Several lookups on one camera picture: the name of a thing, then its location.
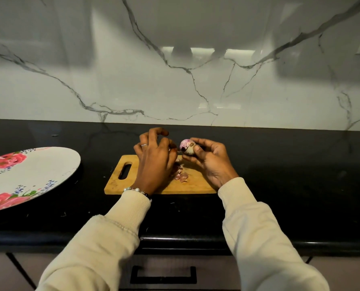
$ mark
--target cream sweatshirt sleeve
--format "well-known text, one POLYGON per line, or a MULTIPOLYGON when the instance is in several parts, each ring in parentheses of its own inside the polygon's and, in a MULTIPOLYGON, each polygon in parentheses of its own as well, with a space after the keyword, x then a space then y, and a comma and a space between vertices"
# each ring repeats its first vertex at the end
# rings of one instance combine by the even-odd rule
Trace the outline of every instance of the cream sweatshirt sleeve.
POLYGON ((218 191, 226 216, 223 233, 235 256, 242 291, 328 291, 328 283, 305 264, 281 231, 270 207, 257 202, 243 178, 218 191))
POLYGON ((125 191, 105 216, 92 217, 71 239, 45 269, 37 290, 118 290, 122 262, 137 249, 149 208, 144 195, 125 191))

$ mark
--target onion skin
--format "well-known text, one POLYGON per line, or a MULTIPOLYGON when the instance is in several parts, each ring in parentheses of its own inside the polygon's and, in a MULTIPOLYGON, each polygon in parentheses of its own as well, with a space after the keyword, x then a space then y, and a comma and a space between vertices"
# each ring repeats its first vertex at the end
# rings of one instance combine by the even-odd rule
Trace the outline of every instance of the onion skin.
POLYGON ((193 151, 193 147, 195 145, 196 145, 196 143, 194 141, 192 141, 191 139, 185 139, 185 140, 182 140, 180 143, 180 150, 185 155, 193 156, 193 155, 195 155, 195 152, 193 151))

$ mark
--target person's left hand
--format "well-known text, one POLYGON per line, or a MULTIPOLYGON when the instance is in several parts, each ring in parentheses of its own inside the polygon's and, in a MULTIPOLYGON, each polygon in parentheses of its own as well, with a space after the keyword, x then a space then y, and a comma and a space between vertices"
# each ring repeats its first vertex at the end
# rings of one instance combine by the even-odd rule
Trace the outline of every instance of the person's left hand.
POLYGON ((160 144, 157 144, 158 135, 168 136, 169 132, 163 128, 151 128, 149 132, 140 135, 140 142, 134 146, 140 165, 131 187, 139 188, 149 195, 168 180, 177 159, 176 144, 168 138, 162 138, 160 144))

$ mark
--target person's right arm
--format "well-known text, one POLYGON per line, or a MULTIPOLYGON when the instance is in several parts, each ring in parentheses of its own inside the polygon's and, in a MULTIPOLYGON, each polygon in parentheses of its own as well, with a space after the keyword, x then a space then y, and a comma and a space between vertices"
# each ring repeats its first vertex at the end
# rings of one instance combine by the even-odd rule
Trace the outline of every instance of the person's right arm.
POLYGON ((223 144, 191 138, 196 157, 183 155, 205 169, 219 187, 226 216, 223 233, 235 256, 243 291, 327 291, 328 283, 314 267, 305 264, 281 231, 270 207, 257 202, 243 178, 235 172, 223 144))

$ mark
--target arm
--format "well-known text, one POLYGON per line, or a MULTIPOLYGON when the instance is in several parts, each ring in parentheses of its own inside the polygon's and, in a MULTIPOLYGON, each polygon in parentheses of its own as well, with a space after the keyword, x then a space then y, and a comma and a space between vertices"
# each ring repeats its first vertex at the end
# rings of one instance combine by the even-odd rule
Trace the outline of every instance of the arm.
MULTIPOLYGON (((177 149, 162 128, 150 129, 134 146, 140 164, 132 188, 152 195, 169 176, 177 158, 177 149)), ((118 290, 122 262, 139 245, 138 231, 150 200, 128 190, 105 215, 92 217, 72 238, 63 251, 48 265, 41 276, 40 291, 118 290)))
POLYGON ((314 267, 305 264, 281 231, 270 207, 257 202, 239 178, 223 144, 192 138, 197 157, 183 156, 206 170, 220 189, 226 210, 223 233, 238 264, 243 291, 328 291, 328 283, 314 267))

